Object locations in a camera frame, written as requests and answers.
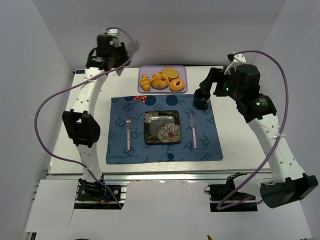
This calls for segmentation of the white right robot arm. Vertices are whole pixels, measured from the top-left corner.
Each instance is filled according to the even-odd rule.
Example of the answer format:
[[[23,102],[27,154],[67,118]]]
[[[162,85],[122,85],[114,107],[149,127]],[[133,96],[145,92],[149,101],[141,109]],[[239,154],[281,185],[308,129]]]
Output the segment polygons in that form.
[[[204,94],[230,97],[238,112],[257,137],[267,158],[271,183],[261,183],[259,193],[269,208],[277,208],[304,199],[318,186],[314,175],[307,175],[294,157],[279,125],[277,110],[270,97],[260,93],[260,72],[252,64],[223,69],[212,67],[199,84]]]

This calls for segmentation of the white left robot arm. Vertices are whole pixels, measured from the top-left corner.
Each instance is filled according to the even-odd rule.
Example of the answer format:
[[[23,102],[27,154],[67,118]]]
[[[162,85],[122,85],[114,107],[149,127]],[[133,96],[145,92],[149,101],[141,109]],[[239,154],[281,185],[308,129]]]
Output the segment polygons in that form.
[[[86,182],[95,183],[103,178],[97,153],[101,128],[94,118],[100,90],[112,70],[120,74],[129,63],[123,42],[111,34],[98,35],[97,47],[88,55],[79,94],[70,110],[62,114],[67,135],[79,152]]]

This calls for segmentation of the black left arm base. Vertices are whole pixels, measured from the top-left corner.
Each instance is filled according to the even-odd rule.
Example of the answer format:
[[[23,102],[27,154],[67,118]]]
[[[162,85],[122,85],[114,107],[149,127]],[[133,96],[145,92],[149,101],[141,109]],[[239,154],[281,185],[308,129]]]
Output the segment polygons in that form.
[[[120,210],[124,205],[124,186],[111,184],[108,187],[79,178],[74,209]]]

